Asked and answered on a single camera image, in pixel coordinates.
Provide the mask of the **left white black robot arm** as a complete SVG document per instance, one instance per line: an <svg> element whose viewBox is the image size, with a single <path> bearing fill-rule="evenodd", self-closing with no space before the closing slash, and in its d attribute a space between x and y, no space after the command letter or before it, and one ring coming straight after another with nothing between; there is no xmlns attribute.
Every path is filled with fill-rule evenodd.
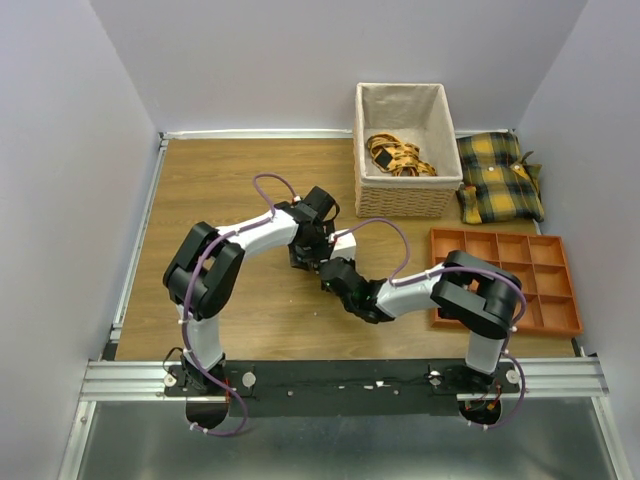
<svg viewBox="0 0 640 480"><path fill-rule="evenodd" d="M229 226L194 225L169 263L163 285L187 335L181 354L186 389L209 395L225 382L218 315L231 298L244 261L275 248L288 249L294 269L317 272L329 260L340 213L336 200L315 186L304 197L268 203L266 213Z"/></svg>

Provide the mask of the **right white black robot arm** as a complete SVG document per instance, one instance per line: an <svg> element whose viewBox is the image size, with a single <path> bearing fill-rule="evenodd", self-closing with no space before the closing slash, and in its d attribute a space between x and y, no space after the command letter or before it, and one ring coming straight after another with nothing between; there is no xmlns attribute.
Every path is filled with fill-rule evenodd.
<svg viewBox="0 0 640 480"><path fill-rule="evenodd" d="M461 250L422 273L393 280L368 280L343 258L319 269L322 288L336 295L344 309L371 323L391 322L405 314L436 310L470 331L462 365L435 368L429 382L462 392L486 392L496 380L499 360L527 300L522 282Z"/></svg>

